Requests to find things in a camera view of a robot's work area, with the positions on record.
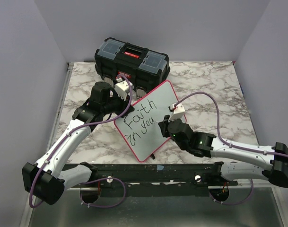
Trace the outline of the pink framed whiteboard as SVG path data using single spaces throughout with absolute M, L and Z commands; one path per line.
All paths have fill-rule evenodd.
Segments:
M 166 115 L 171 115 L 169 107 L 178 102 L 178 97 L 169 80 L 164 81 L 142 99 L 135 102 L 130 112 L 114 124 L 139 162 L 144 162 L 151 154 L 165 144 L 169 138 L 162 136 L 158 125 Z

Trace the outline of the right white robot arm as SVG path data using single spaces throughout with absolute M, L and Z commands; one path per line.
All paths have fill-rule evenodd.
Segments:
M 274 146 L 255 146 L 224 140 L 211 134 L 193 131 L 181 119 L 169 120 L 166 115 L 158 123 L 164 138 L 171 138 L 180 148 L 195 157 L 217 157 L 234 160 L 222 164 L 210 173 L 210 180 L 221 185 L 226 180 L 261 179 L 272 185 L 288 188 L 288 147 L 276 142 Z

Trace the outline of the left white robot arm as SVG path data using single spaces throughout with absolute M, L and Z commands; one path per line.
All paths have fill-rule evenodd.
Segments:
M 65 190 L 84 184 L 94 186 L 99 180 L 97 168 L 82 162 L 64 171 L 69 157 L 78 145 L 94 131 L 96 126 L 111 122 L 104 120 L 106 115 L 116 114 L 115 119 L 134 111 L 131 106 L 133 85 L 127 80 L 118 82 L 114 87 L 106 82 L 97 82 L 91 96 L 77 108 L 67 129 L 55 144 L 34 164 L 26 163 L 22 168 L 24 188 L 29 192 L 29 205 L 33 197 L 49 205 L 55 204 Z

